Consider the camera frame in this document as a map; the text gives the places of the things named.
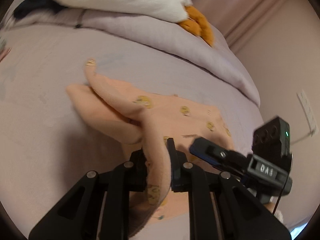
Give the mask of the white wall socket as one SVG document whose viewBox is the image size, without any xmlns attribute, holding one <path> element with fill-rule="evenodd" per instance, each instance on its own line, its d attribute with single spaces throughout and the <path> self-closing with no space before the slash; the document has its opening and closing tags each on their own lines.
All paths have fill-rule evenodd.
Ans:
<svg viewBox="0 0 320 240">
<path fill-rule="evenodd" d="M 300 105 L 303 109 L 303 112 L 305 114 L 308 127 L 310 129 L 310 136 L 313 137 L 318 134 L 319 132 L 319 127 L 317 124 L 316 117 L 314 115 L 313 109 L 311 107 L 310 101 L 308 100 L 308 97 L 306 96 L 306 93 L 304 90 L 301 90 L 300 92 L 297 93 L 298 100 L 300 102 Z"/>
</svg>

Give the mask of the dark navy garment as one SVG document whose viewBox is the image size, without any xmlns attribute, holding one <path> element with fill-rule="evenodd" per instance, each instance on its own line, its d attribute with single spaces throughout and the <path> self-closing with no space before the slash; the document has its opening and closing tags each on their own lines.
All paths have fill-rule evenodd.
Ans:
<svg viewBox="0 0 320 240">
<path fill-rule="evenodd" d="M 31 12 L 42 9 L 49 9 L 55 14 L 57 14 L 61 10 L 66 9 L 66 7 L 60 5 L 54 0 L 24 0 L 14 10 L 13 16 L 17 20 L 21 20 Z"/>
</svg>

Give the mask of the orange cartoon print garment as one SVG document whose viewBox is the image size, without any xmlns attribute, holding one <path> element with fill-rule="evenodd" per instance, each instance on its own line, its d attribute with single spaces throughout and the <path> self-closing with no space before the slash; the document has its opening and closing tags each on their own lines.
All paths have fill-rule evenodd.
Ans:
<svg viewBox="0 0 320 240">
<path fill-rule="evenodd" d="M 188 212 L 187 193 L 174 193 L 170 188 L 169 138 L 189 162 L 209 172 L 213 170 L 209 164 L 189 153 L 193 140 L 203 137 L 228 150 L 233 150 L 234 144 L 216 107 L 148 93 L 95 70 L 95 61 L 89 60 L 84 68 L 87 84 L 68 85 L 66 92 L 82 120 L 120 142 L 126 156 L 139 148 L 144 152 L 147 187 L 130 195 L 129 235 L 134 236 L 146 224 Z"/>
</svg>

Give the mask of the pink curtain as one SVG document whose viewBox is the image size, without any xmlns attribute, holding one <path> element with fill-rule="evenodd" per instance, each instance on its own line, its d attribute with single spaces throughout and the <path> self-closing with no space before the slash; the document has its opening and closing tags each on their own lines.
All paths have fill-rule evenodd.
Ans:
<svg viewBox="0 0 320 240">
<path fill-rule="evenodd" d="M 237 53 L 287 0 L 192 0 Z"/>
</svg>

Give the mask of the lilac folded duvet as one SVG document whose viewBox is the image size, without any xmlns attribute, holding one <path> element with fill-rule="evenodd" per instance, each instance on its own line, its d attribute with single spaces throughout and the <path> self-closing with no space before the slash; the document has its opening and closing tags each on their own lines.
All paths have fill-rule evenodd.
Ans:
<svg viewBox="0 0 320 240">
<path fill-rule="evenodd" d="M 229 49 L 221 33 L 210 47 L 174 23 L 149 16 L 81 9 L 64 9 L 57 14 L 39 10 L 21 20 L 8 12 L 1 21 L 5 29 L 34 23 L 96 29 L 178 56 L 208 70 L 260 105 L 259 92 L 251 76 Z"/>
</svg>

